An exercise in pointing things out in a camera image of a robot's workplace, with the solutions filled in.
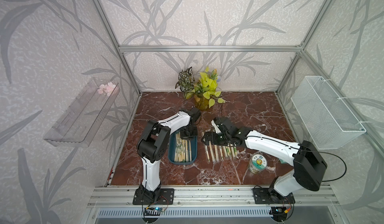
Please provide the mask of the teal plastic storage box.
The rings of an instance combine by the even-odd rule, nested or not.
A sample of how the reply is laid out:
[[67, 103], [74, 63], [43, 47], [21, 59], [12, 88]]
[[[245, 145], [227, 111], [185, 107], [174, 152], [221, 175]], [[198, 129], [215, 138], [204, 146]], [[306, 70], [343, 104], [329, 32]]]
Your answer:
[[182, 139], [180, 131], [171, 134], [168, 149], [169, 161], [176, 165], [193, 164], [197, 158], [197, 144], [196, 136]]

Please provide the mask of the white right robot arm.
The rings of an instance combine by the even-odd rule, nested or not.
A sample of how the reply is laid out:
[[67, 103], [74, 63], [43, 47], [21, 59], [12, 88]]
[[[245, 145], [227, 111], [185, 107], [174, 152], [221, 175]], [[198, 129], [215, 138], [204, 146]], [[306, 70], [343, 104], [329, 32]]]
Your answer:
[[289, 142], [267, 136], [249, 127], [237, 128], [227, 117], [216, 117], [211, 124], [215, 134], [209, 134], [208, 137], [213, 138], [214, 145], [233, 144], [258, 150], [293, 167], [289, 173], [275, 178], [272, 182], [268, 190], [271, 198], [282, 199], [301, 189], [319, 191], [328, 166], [311, 142]]

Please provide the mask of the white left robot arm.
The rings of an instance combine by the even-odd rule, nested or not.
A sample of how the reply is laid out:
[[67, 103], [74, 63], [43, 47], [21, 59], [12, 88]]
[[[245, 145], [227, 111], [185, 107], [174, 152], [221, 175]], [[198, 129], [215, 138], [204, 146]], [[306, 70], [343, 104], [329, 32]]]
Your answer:
[[148, 121], [137, 145], [143, 162], [144, 179], [141, 186], [144, 191], [153, 193], [161, 186], [160, 160], [168, 148], [171, 134], [178, 132], [183, 141], [197, 137], [196, 122], [200, 116], [201, 111], [193, 107], [191, 110], [182, 109], [163, 120]]

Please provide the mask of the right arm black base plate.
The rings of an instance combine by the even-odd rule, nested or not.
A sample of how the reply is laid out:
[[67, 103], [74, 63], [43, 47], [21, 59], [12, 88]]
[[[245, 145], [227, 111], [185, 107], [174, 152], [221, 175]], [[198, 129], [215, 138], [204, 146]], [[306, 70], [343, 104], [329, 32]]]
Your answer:
[[270, 188], [256, 186], [252, 189], [255, 204], [259, 205], [293, 205], [296, 203], [294, 195], [290, 193], [286, 197]]

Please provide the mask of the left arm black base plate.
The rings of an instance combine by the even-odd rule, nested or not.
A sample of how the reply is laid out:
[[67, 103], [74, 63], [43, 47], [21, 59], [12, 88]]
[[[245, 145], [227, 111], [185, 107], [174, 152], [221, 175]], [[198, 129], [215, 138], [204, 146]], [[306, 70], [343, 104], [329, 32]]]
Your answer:
[[154, 204], [168, 204], [172, 205], [175, 197], [175, 189], [156, 189], [151, 192], [147, 189], [140, 187], [136, 189], [133, 205], [154, 205]]

